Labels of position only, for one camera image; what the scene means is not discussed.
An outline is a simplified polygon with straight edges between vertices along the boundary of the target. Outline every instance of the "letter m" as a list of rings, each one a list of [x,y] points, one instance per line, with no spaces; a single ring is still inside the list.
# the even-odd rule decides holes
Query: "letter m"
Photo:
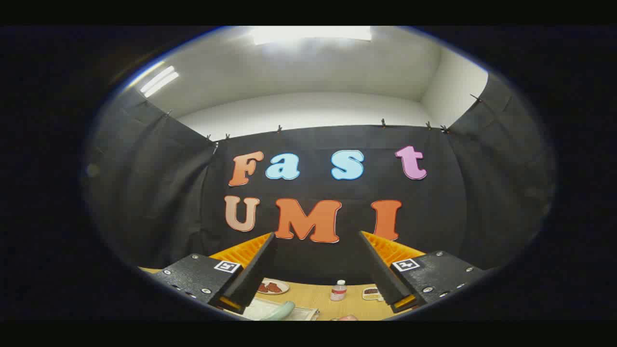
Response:
[[[315,205],[308,216],[304,214],[302,207],[295,199],[279,199],[276,200],[276,205],[280,210],[276,237],[294,238],[291,232],[291,227],[293,227],[298,238],[304,240],[314,227],[315,232],[310,237],[311,241],[320,243],[339,241],[339,237],[336,236],[336,213],[342,207],[340,201],[322,200]]]

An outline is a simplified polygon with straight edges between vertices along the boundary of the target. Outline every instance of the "ceiling light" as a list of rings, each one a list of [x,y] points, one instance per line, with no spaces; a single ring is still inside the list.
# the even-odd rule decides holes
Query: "ceiling light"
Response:
[[[301,38],[350,38],[371,41],[370,26],[364,27],[254,27],[256,45]]]
[[[156,93],[159,89],[163,88],[163,86],[165,86],[167,83],[178,78],[178,76],[180,75],[178,75],[177,72],[170,73],[169,75],[165,76],[161,81],[158,81],[155,85],[153,85],[152,88],[148,89],[144,93],[144,96],[148,98],[150,95]]]
[[[135,85],[135,83],[141,81],[142,78],[144,78],[147,74],[151,73],[154,69],[158,68],[159,66],[163,65],[165,62],[158,62],[152,66],[150,66],[146,71],[142,72],[141,74],[139,74],[139,76],[135,77],[135,79],[128,85],[127,88],[131,88],[132,86]]]
[[[165,76],[169,75],[172,72],[173,66],[170,66],[167,69],[159,72],[158,75],[154,76],[154,78],[150,80],[150,82],[146,83],[146,85],[141,88],[141,92],[145,93],[148,89],[152,88],[152,86],[154,86],[157,82],[161,81]]]

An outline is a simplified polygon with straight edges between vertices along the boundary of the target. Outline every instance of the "light blue letter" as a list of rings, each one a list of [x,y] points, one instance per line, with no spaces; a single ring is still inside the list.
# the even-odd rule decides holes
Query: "light blue letter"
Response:
[[[332,154],[332,177],[337,180],[355,180],[364,173],[364,154],[360,151],[338,151]]]
[[[266,170],[266,176],[271,180],[284,178],[285,180],[293,180],[300,175],[298,171],[298,162],[300,158],[291,153],[283,153],[275,156],[270,161],[271,165]]]

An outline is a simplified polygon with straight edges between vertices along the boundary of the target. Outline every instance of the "black curtain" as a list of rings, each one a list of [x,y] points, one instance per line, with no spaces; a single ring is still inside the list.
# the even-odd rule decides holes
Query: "black curtain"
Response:
[[[467,196],[461,254],[486,269],[504,265],[541,230],[557,173],[548,130],[503,79],[490,73],[476,97],[448,139]]]
[[[466,225],[465,191],[457,160],[447,136],[423,127],[344,126],[285,130],[220,141],[208,176],[203,200],[204,229],[200,245],[204,254],[232,247],[278,229],[280,211],[276,200],[298,200],[308,215],[321,200],[340,201],[336,215],[334,244],[312,242],[295,236],[279,240],[275,266],[267,277],[315,284],[332,284],[338,279],[349,284],[371,283],[366,260],[357,256],[362,244],[358,231],[373,232],[377,200],[399,200],[397,242],[424,252],[444,250],[460,254]],[[422,180],[407,178],[401,159],[395,152],[413,146],[423,153]],[[363,153],[364,172],[356,180],[335,180],[331,175],[331,156],[343,149]],[[229,187],[236,156],[261,151],[249,183]],[[293,153],[300,159],[300,175],[293,180],[272,180],[265,175],[270,159],[277,154]],[[226,195],[259,198],[253,230],[239,232],[225,220]],[[238,204],[238,220],[243,222],[246,205]]]
[[[214,145],[136,91],[102,110],[86,153],[86,200],[106,242],[133,265],[191,252]]]

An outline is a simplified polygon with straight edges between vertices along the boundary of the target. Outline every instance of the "green object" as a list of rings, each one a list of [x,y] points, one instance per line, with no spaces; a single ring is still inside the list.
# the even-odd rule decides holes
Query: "green object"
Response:
[[[261,320],[283,320],[285,317],[289,316],[291,311],[294,310],[296,304],[292,301],[285,301],[285,303],[276,309],[272,314],[267,318],[262,318]]]

